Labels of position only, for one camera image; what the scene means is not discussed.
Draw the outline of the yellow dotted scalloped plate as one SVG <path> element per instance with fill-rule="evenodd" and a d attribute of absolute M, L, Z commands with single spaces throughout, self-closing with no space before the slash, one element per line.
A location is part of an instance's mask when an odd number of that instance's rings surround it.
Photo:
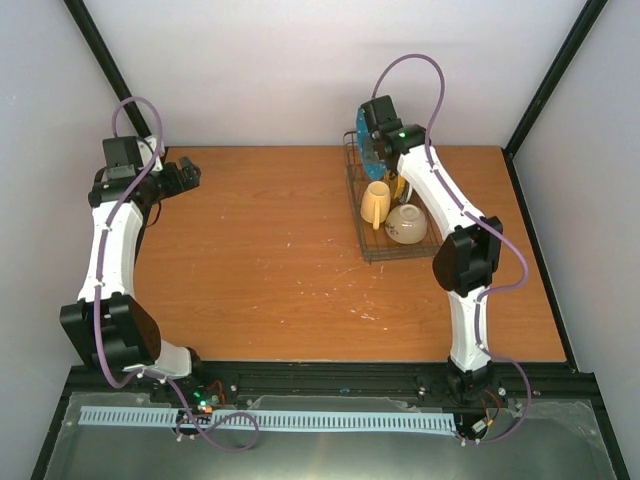
<path fill-rule="evenodd" d="M 405 179 L 401 175 L 387 170 L 384 175 L 384 182 L 389 187 L 391 198 L 401 202 L 406 186 Z"/>

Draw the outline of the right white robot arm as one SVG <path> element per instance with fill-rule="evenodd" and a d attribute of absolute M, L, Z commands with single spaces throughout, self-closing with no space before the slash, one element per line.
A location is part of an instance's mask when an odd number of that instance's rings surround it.
<path fill-rule="evenodd" d="M 363 103 L 357 114 L 361 158 L 404 178 L 435 221 L 442 244 L 432 262 L 447 292 L 452 321 L 448 357 L 449 395 L 466 404 L 490 383 L 486 294 L 499 265 L 502 231 L 455 184 L 420 125 L 405 125 L 388 95 Z"/>

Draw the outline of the teal scalloped plate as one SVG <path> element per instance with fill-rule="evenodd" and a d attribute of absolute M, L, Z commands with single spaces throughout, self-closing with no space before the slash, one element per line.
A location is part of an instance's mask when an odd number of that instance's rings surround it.
<path fill-rule="evenodd" d="M 357 110 L 355 126 L 356 141 L 364 171 L 371 181 L 381 180 L 385 175 L 386 165 L 374 151 L 373 140 L 365 121 L 363 108 Z"/>

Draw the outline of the yellow ceramic mug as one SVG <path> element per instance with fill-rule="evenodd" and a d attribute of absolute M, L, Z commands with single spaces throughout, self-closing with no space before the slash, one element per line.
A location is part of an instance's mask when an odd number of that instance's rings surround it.
<path fill-rule="evenodd" d="M 391 193 L 389 186 L 383 181 L 373 181 L 367 186 L 363 194 L 360 216 L 374 230 L 378 230 L 386 220 L 390 204 Z"/>

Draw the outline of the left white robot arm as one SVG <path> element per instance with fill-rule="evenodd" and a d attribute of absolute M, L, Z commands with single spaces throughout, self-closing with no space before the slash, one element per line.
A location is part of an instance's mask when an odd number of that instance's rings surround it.
<path fill-rule="evenodd" d="M 197 354 L 162 339 L 135 298 L 134 268 L 151 209 L 198 187 L 201 171 L 186 157 L 165 162 L 154 136 L 114 137 L 102 146 L 106 164 L 88 194 L 89 266 L 76 302 L 61 308 L 60 324 L 85 366 L 171 378 L 177 395 L 197 402 L 208 390 L 207 376 L 194 368 Z"/>

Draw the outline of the white floral bowl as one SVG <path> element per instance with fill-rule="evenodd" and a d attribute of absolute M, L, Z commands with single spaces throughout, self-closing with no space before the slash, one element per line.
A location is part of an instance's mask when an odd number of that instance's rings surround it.
<path fill-rule="evenodd" d="M 417 244 L 426 237 L 428 231 L 426 215 L 412 204 L 396 206 L 386 218 L 385 231 L 399 244 Z"/>

